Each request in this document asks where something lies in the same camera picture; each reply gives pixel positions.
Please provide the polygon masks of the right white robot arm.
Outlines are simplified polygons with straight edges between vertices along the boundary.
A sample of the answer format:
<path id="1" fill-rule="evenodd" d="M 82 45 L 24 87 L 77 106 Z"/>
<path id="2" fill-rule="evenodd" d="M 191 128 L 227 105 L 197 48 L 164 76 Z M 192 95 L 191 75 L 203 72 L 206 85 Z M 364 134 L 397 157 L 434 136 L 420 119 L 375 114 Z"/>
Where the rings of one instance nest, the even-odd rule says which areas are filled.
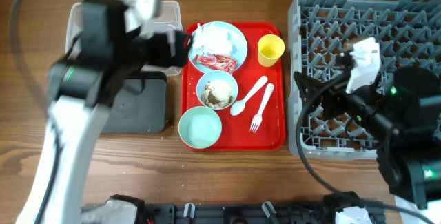
<path id="1" fill-rule="evenodd" d="M 304 101 L 300 120 L 317 107 L 324 119 L 348 114 L 378 142 L 378 169 L 391 194 L 421 210 L 440 199 L 440 80 L 434 73 L 399 68 L 384 94 L 377 83 L 346 91 L 348 74 L 321 82 L 295 72 L 294 80 Z"/>

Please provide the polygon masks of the red snack wrapper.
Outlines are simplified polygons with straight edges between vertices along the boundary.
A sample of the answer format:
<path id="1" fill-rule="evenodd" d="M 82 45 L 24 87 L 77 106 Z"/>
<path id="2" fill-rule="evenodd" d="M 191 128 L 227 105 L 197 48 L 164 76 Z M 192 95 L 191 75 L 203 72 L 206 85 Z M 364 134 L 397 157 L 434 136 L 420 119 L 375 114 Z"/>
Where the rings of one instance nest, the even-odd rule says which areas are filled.
<path id="1" fill-rule="evenodd" d="M 236 68 L 237 60 L 235 58 L 211 54 L 211 55 L 196 55 L 193 60 L 194 63 L 201 64 L 212 70 L 220 70 L 228 74 L 232 74 Z"/>

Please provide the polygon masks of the mint green bowl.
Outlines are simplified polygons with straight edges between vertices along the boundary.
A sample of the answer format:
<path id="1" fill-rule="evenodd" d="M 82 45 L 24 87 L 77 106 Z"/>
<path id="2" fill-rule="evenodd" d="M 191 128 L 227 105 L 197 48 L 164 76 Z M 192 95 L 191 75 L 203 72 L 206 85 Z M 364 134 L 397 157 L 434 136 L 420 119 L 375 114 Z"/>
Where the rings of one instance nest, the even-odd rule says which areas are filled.
<path id="1" fill-rule="evenodd" d="M 200 150 L 217 142 L 222 132 L 219 115 L 204 106 L 187 110 L 178 123 L 179 136 L 187 146 Z"/>

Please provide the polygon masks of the blue bowl with rice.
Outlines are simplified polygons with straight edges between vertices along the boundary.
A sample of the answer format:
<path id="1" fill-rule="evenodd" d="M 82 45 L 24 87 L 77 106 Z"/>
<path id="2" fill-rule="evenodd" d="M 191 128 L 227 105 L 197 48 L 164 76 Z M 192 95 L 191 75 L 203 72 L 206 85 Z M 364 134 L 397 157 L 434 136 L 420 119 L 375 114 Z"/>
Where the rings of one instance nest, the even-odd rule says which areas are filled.
<path id="1" fill-rule="evenodd" d="M 196 84 L 198 100 L 213 110 L 228 108 L 238 96 L 238 84 L 235 78 L 223 71 L 205 73 Z"/>

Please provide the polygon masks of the white napkin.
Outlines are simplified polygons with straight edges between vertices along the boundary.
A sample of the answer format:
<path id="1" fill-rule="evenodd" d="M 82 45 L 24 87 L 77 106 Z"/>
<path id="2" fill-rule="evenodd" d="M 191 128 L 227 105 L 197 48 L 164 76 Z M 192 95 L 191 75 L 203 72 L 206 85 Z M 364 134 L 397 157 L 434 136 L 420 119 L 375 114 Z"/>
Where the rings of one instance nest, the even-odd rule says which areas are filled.
<path id="1" fill-rule="evenodd" d="M 232 52 L 233 46 L 229 40 L 229 32 L 225 28 L 210 23 L 203 26 L 198 24 L 192 36 L 192 48 L 197 52 L 227 56 Z"/>

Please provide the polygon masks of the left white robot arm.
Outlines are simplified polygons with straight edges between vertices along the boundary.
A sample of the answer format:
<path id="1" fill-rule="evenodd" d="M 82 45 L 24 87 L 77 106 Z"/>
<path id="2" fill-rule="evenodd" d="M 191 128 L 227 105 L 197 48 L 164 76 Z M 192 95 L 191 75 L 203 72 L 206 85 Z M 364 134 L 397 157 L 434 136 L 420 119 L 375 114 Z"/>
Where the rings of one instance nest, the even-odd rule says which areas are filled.
<path id="1" fill-rule="evenodd" d="M 145 203 L 114 195 L 83 211 L 83 191 L 101 134 L 165 127 L 166 68 L 187 63 L 191 37 L 166 30 L 162 0 L 83 0 L 72 12 L 65 54 L 48 74 L 45 140 L 19 223 L 143 223 Z"/>

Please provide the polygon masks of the yellow plastic cup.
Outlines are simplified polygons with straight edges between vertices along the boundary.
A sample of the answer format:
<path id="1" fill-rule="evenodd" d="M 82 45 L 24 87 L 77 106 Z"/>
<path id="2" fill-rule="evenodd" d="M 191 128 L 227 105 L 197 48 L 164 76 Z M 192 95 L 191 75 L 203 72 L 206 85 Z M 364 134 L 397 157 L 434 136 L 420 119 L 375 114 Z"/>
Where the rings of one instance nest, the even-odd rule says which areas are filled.
<path id="1" fill-rule="evenodd" d="M 272 67 L 285 51 L 283 40 L 275 34 L 266 34 L 258 41 L 258 62 L 264 67 Z"/>

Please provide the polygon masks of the light blue plate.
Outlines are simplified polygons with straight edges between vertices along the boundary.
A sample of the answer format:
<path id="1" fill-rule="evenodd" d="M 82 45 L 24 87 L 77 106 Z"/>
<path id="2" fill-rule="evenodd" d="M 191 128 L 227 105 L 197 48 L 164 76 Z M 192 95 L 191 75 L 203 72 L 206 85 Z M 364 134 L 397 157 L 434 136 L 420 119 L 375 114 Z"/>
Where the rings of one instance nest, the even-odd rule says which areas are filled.
<path id="1" fill-rule="evenodd" d="M 244 64 L 246 57 L 247 57 L 247 52 L 248 52 L 248 44 L 247 44 L 247 40 L 245 38 L 245 35 L 236 26 L 234 26 L 230 23 L 226 23 L 223 21 L 213 21 L 213 22 L 209 22 L 209 23 L 214 24 L 217 27 L 225 28 L 228 30 L 229 40 L 231 41 L 232 46 L 233 46 L 232 52 L 230 53 L 229 57 L 235 58 L 235 60 L 237 60 L 235 70 L 239 69 L 239 67 L 242 66 L 242 64 Z M 207 56 L 210 54 L 197 52 L 191 47 L 189 50 L 189 60 L 192 63 L 192 65 L 197 70 L 201 71 L 202 73 L 207 73 L 207 72 L 213 71 L 212 69 L 209 69 L 201 64 L 194 63 L 193 60 L 196 55 Z"/>

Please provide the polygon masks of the rice and food scraps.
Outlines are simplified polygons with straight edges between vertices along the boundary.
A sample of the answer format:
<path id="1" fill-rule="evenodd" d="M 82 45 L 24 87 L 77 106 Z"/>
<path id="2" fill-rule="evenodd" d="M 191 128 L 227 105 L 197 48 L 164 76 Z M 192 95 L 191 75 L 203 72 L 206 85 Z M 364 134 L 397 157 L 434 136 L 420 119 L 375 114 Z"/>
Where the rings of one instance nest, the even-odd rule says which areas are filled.
<path id="1" fill-rule="evenodd" d="M 202 102 L 211 109 L 226 108 L 233 100 L 232 87 L 224 80 L 209 81 L 203 88 Z"/>

